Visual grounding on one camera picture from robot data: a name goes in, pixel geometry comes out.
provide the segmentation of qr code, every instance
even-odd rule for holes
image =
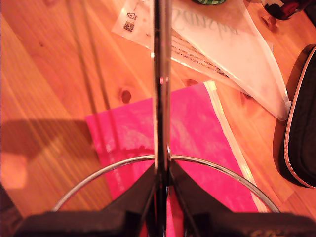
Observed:
[[[127,30],[129,32],[132,32],[133,29],[134,29],[134,26],[135,25],[133,23],[126,21],[123,29],[125,29],[125,30]]]

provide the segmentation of wood knot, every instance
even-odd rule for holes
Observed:
[[[196,85],[198,82],[196,80],[188,79],[186,82],[186,86]]]
[[[279,30],[277,20],[272,17],[265,9],[261,9],[258,12],[261,21],[266,25],[266,27],[273,33]]]
[[[43,0],[46,6],[54,6],[59,0]]]
[[[129,90],[123,89],[120,97],[124,104],[128,104],[132,98],[132,95],[130,94]]]

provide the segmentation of metal rod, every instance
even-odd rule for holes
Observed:
[[[199,159],[195,157],[188,157],[188,156],[180,156],[180,155],[173,155],[172,159],[174,160],[180,160],[180,161],[189,161],[197,164],[203,164],[207,165],[209,167],[212,167],[213,169],[216,169],[224,174],[227,174],[228,176],[234,178],[238,182],[242,183],[244,186],[246,186],[248,189],[250,189],[272,212],[280,212],[280,210],[277,208],[277,206],[270,200],[270,198],[265,195],[263,191],[261,191],[257,186],[252,184],[250,181],[246,180],[239,174],[231,171],[230,169],[227,169],[219,164],[210,162],[208,160]]]
[[[171,1],[152,0],[155,171],[167,184],[170,161]]]
[[[74,195],[76,192],[78,192],[78,190],[80,190],[84,185],[90,183],[92,180],[96,179],[97,177],[99,177],[100,175],[107,173],[111,170],[114,170],[116,168],[119,168],[121,166],[124,165],[128,165],[128,164],[133,164],[135,162],[139,162],[139,161],[146,161],[146,160],[152,160],[154,159],[153,155],[148,155],[148,156],[141,156],[141,157],[133,157],[130,159],[125,159],[125,160],[121,160],[119,162],[116,162],[114,164],[110,164],[104,168],[99,169],[98,171],[90,174],[88,177],[86,177],[84,180],[82,180],[81,182],[79,182],[78,184],[76,184],[72,189],[70,189],[69,192],[67,192],[57,203],[56,205],[53,207],[52,211],[58,211],[65,203],[66,201],[72,196]]]
[[[84,180],[82,180],[81,182],[79,182],[77,185],[75,185],[71,190],[69,190],[58,202],[57,204],[53,207],[52,211],[58,211],[65,203],[66,201],[73,196],[78,190],[80,190],[84,185],[90,183],[91,181],[93,181],[94,179],[96,179],[97,177],[99,177],[100,175],[107,173],[111,170],[114,170],[116,168],[119,168],[121,166],[124,165],[128,165],[128,164],[132,164],[132,163],[136,163],[139,161],[146,161],[146,160],[153,160],[154,156],[153,155],[149,155],[149,156],[141,156],[141,157],[134,157],[134,158],[130,158],[130,159],[125,159],[119,162],[116,162],[114,164],[111,164],[109,166],[106,166],[92,174],[90,174],[88,177],[86,177]],[[277,208],[277,206],[259,189],[257,188],[255,185],[253,185],[252,183],[250,183],[248,180],[246,180],[245,178],[241,177],[240,175],[236,174],[235,172],[210,161],[207,160],[203,160],[203,159],[199,159],[199,158],[195,158],[195,157],[188,157],[188,156],[179,156],[179,155],[173,155],[172,156],[173,160],[180,160],[180,161],[189,161],[189,162],[193,162],[193,163],[198,163],[198,164],[203,164],[203,165],[207,165],[215,170],[218,170],[232,178],[234,178],[235,180],[241,182],[241,184],[243,184],[244,186],[246,186],[247,188],[249,188],[271,211],[273,212],[280,212],[279,209]]]

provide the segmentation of green object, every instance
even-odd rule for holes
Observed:
[[[226,0],[197,0],[199,3],[203,5],[217,5],[225,2]]]

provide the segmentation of silver metal ring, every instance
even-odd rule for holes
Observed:
[[[193,162],[197,164],[203,164],[207,165],[215,170],[218,170],[224,174],[227,174],[228,176],[234,178],[235,180],[239,181],[242,183],[244,186],[249,188],[272,212],[280,212],[280,210],[277,208],[277,206],[268,198],[267,195],[265,195],[259,188],[257,188],[255,185],[253,185],[251,182],[240,176],[239,174],[219,165],[213,162],[210,162],[208,160],[204,159],[199,159],[195,157],[188,157],[188,156],[180,156],[180,155],[172,155],[171,157],[174,160],[179,160],[179,161],[188,161],[188,162]],[[52,211],[58,211],[65,203],[66,201],[74,195],[79,189],[81,189],[84,185],[88,184],[92,180],[96,179],[100,175],[107,173],[111,170],[114,170],[116,168],[119,168],[121,166],[125,166],[128,164],[132,164],[135,162],[139,161],[146,161],[146,160],[153,160],[154,156],[153,155],[147,155],[147,156],[141,156],[141,157],[133,157],[130,159],[125,159],[119,162],[116,162],[114,164],[108,165],[88,177],[86,177],[84,180],[79,182],[77,185],[75,185],[69,192],[67,192],[58,202],[57,204],[53,207]]]

